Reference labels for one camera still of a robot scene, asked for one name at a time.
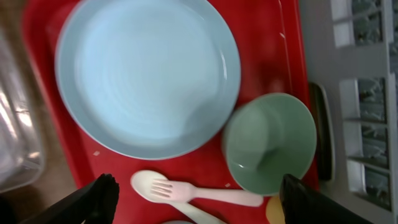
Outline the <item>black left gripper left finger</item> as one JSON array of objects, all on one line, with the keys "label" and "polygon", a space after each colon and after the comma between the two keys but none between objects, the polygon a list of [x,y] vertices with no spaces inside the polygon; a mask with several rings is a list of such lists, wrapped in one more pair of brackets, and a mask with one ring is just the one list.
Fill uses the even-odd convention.
[{"label": "black left gripper left finger", "polygon": [[26,219],[24,224],[112,224],[119,200],[119,184],[111,174],[101,174],[92,183]]}]

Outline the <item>yellow plastic cup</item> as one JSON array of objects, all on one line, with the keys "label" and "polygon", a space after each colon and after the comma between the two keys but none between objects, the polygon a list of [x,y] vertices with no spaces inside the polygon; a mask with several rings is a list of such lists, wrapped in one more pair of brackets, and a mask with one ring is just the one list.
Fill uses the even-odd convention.
[{"label": "yellow plastic cup", "polygon": [[285,224],[285,216],[278,196],[271,197],[266,206],[266,217],[270,224]]}]

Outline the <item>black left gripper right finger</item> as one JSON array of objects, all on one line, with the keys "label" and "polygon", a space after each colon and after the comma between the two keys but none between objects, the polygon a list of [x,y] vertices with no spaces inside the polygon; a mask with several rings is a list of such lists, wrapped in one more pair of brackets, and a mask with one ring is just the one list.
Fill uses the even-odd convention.
[{"label": "black left gripper right finger", "polygon": [[291,174],[283,176],[279,198],[286,224],[371,224]]}]

